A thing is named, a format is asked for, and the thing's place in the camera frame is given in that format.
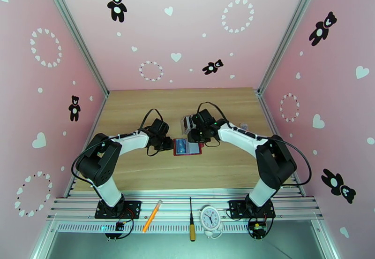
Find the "orange pencil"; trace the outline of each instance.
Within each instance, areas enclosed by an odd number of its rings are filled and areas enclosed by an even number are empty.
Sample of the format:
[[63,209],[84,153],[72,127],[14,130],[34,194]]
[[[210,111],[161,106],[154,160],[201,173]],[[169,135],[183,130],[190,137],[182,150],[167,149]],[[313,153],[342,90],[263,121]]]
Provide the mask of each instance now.
[[146,222],[146,225],[145,225],[144,228],[142,229],[142,232],[146,232],[147,229],[149,228],[149,226],[150,226],[152,220],[154,219],[156,213],[158,212],[158,210],[159,210],[159,208],[160,208],[161,203],[162,203],[161,200],[157,202],[157,205],[156,205],[156,207],[154,208],[154,211],[152,212],[152,214],[150,215],[149,220]]

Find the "pink backdrop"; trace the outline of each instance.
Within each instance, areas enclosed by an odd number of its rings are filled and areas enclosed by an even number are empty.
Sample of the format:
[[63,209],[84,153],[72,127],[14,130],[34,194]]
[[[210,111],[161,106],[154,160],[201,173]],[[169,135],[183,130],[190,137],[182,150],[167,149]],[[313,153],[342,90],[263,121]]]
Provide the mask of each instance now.
[[63,196],[104,95],[53,0],[0,0],[0,16],[0,257],[20,259]]
[[299,0],[122,0],[122,23],[111,0],[65,1],[106,85],[127,90],[258,87]]
[[[375,0],[312,0],[265,93],[282,137],[311,161],[306,191],[316,197],[344,259],[374,258],[374,5]],[[311,46],[315,24],[330,11],[337,23],[326,40]],[[297,109],[295,121],[286,122]],[[307,169],[298,160],[305,180]],[[330,192],[321,179],[324,168],[355,189],[352,204]]]

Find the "wooden tabletop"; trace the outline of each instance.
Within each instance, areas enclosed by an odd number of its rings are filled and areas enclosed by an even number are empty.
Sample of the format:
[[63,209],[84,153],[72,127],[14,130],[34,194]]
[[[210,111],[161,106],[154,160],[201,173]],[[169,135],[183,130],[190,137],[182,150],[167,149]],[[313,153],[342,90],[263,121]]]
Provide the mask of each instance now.
[[[184,138],[181,118],[196,113],[198,105],[205,101],[218,105],[234,125],[247,123],[256,134],[272,135],[251,88],[112,91],[94,134],[113,136],[133,132],[145,114],[157,108],[169,125],[167,136]],[[207,108],[215,119],[221,118],[214,107],[202,108]],[[145,125],[151,125],[157,117],[152,112]],[[259,175],[254,157],[221,142],[216,148],[204,147],[201,155],[174,156],[170,150],[148,157],[146,149],[131,151],[119,157],[113,178],[119,190],[162,190],[254,187]],[[92,188],[78,181],[75,190]]]

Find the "teddy bear decal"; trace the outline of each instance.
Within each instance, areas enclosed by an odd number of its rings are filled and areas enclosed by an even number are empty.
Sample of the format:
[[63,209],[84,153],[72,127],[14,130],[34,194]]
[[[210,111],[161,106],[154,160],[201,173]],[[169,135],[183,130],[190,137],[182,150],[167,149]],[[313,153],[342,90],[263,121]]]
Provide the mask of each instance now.
[[344,185],[342,176],[339,173],[334,175],[328,169],[324,169],[323,173],[325,173],[325,175],[322,175],[322,181],[331,188],[331,193],[335,196],[342,195],[349,204],[352,204],[356,192],[354,189]]

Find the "white clock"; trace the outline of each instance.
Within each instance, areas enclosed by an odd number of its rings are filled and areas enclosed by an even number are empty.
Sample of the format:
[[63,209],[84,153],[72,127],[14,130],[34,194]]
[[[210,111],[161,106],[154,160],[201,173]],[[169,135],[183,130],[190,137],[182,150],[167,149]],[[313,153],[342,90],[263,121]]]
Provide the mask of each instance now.
[[[212,239],[216,239],[221,236],[223,223],[220,220],[220,215],[217,209],[212,206],[206,206],[204,209],[202,209],[199,220],[204,229],[205,235],[211,237]],[[214,231],[216,230],[219,231],[220,234],[216,237],[213,237]]]

